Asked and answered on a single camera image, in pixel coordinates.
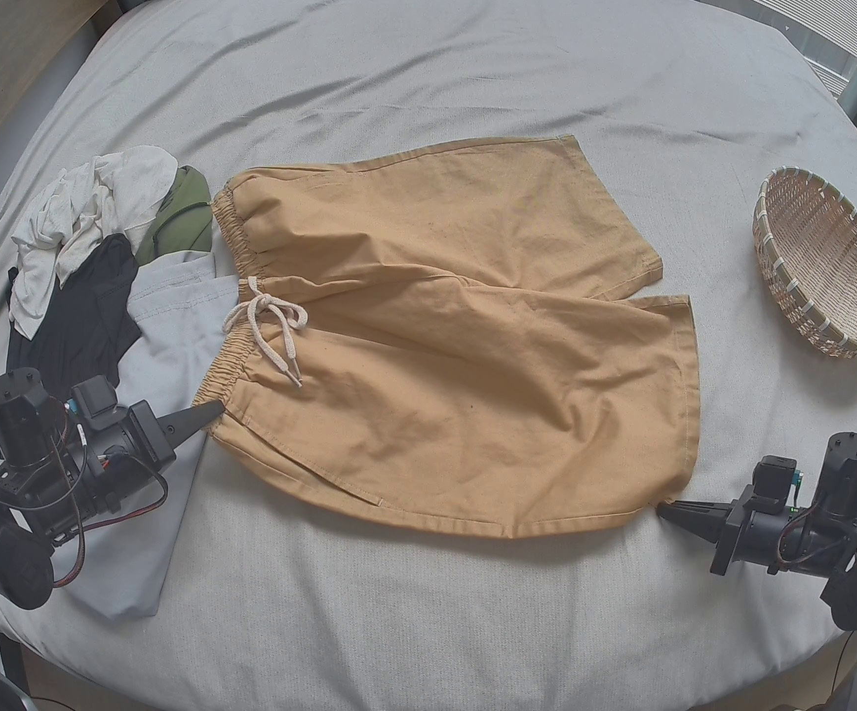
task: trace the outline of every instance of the mattress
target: mattress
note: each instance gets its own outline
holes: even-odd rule
[[[829,434],[857,431],[857,359],[826,359],[793,333],[758,274],[751,220],[782,165],[857,205],[857,131],[781,34],[690,0],[131,11],[0,197],[0,372],[8,234],[61,167],[159,145],[215,192],[251,166],[560,134],[662,256],[646,292],[691,296],[701,450],[685,497],[736,497],[765,453],[797,458],[814,486]],[[709,575],[711,555],[651,509],[547,539],[382,527],[264,486],[209,443],[157,615],[110,625],[63,592],[32,612],[0,597],[0,630],[162,709],[678,711],[836,634],[822,580],[743,564]]]

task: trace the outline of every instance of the white drawstring bow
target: white drawstring bow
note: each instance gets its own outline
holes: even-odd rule
[[[238,322],[241,316],[247,316],[247,322],[250,324],[254,341],[257,342],[258,347],[261,348],[264,355],[280,369],[280,373],[286,374],[290,378],[290,381],[297,387],[303,387],[304,378],[301,376],[300,367],[297,365],[297,348],[294,346],[294,336],[290,334],[290,330],[304,329],[307,325],[307,312],[297,303],[282,301],[280,298],[275,298],[267,292],[258,290],[257,277],[247,277],[247,286],[254,293],[254,297],[250,301],[239,302],[234,306],[233,311],[225,318],[225,323],[221,327],[222,331],[227,334],[232,330],[232,327]],[[280,357],[280,354],[276,350],[268,345],[268,341],[261,334],[261,327],[257,326],[257,314],[262,311],[270,311],[280,320],[283,349],[290,360],[289,365],[287,361]]]

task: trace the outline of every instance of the white bedsheet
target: white bedsheet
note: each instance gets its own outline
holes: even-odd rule
[[[857,132],[782,35],[689,0],[161,0],[100,42],[0,199],[7,235],[61,167],[137,144],[204,172],[373,158],[476,136],[577,136],[692,297],[701,454],[686,497],[736,497],[765,452],[814,486],[857,431],[857,360],[790,330],[758,276],[775,166],[857,205]],[[781,670],[836,630],[821,580],[708,574],[650,512],[492,541],[351,520],[206,447],[158,614],[109,626],[57,592],[0,629],[164,709],[683,709]]]

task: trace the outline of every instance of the black cloth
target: black cloth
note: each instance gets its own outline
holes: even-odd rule
[[[124,234],[103,240],[63,288],[57,281],[33,339],[10,326],[8,369],[38,369],[46,391],[60,400],[70,397],[73,385],[97,374],[118,385],[119,359],[140,337],[126,312],[137,272]],[[17,269],[10,269],[8,298],[16,277]]]

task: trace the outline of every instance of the wicker basket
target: wicker basket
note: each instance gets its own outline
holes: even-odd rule
[[[803,169],[775,169],[754,209],[754,248],[771,294],[821,353],[857,356],[857,209]]]

